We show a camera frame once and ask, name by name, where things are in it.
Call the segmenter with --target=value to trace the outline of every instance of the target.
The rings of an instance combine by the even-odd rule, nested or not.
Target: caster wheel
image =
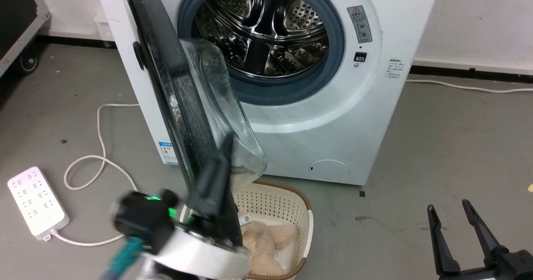
[[[23,50],[13,63],[13,68],[21,74],[31,74],[38,65],[37,55],[34,50]]]

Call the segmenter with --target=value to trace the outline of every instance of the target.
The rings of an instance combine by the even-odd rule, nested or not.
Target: fluffy cloth
[[[250,250],[250,273],[265,276],[285,275],[280,263],[274,258],[276,250],[285,248],[296,235],[291,224],[267,226],[252,221],[241,227],[242,244]]]

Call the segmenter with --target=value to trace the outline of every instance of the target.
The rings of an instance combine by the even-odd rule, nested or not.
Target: black baseboard
[[[114,42],[110,42],[110,41],[75,39],[71,37],[51,37],[47,35],[37,36],[35,39],[35,42],[45,43],[45,44],[59,44],[59,45],[95,47],[95,48],[106,48],[106,49],[117,48],[117,45]],[[470,79],[533,83],[533,75],[484,72],[484,71],[477,71],[474,68],[469,69],[469,70],[461,70],[461,69],[436,68],[436,67],[425,67],[425,66],[412,66],[409,73],[420,74],[420,75],[434,75],[434,76],[442,76],[442,77],[460,77],[460,78],[470,78]]]
[[[533,75],[485,72],[485,71],[477,71],[474,68],[471,68],[469,70],[461,70],[461,69],[449,69],[449,68],[412,66],[411,70],[409,70],[409,73],[420,74],[420,75],[436,75],[436,76],[441,76],[441,77],[460,77],[460,78],[496,80],[496,81],[506,81],[506,82],[533,83]]]
[[[35,38],[35,43],[105,48],[105,49],[116,49],[117,48],[117,45],[113,41],[78,39],[75,37],[52,37],[49,35],[38,35]]]

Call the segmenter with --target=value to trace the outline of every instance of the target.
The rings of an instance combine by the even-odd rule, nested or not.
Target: gray floor
[[[444,79],[464,85],[516,88],[522,84]],[[101,154],[96,110],[135,96],[114,50],[51,45],[40,67],[0,87],[0,221],[2,279],[98,279],[120,244],[81,248],[35,240],[5,183],[40,167],[70,215],[67,238],[96,241],[116,234],[109,206],[129,189],[112,167],[94,185],[69,191],[63,173],[78,157]],[[468,198],[494,234],[512,250],[533,251],[533,94],[485,94],[430,84],[406,84],[371,179],[360,187],[264,176],[303,191],[314,212],[314,240],[299,279],[436,279],[426,207],[434,204],[444,234],[463,268],[482,265],[461,199]],[[106,109],[102,132],[109,157],[147,193],[184,192],[179,169],[160,162],[139,108]],[[75,169],[81,185],[99,162]],[[133,278],[135,267],[127,278]]]

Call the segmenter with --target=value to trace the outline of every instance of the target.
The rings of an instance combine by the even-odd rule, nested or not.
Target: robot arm
[[[442,235],[441,223],[434,206],[428,206],[431,241],[436,273],[439,280],[525,280],[533,279],[533,256],[526,251],[509,252],[499,244],[485,221],[481,219],[474,206],[463,200],[463,208],[468,223],[474,227],[479,243],[485,255],[485,267],[461,270],[459,263],[453,259]]]
[[[194,215],[187,224],[176,223],[169,215],[169,208],[178,203],[172,191],[163,191],[159,198],[132,191],[120,201],[114,224],[128,244],[141,244],[145,262],[139,280],[228,279],[248,273],[248,254],[230,199],[233,137],[225,138],[189,192],[186,203]],[[124,250],[135,251],[128,244]]]

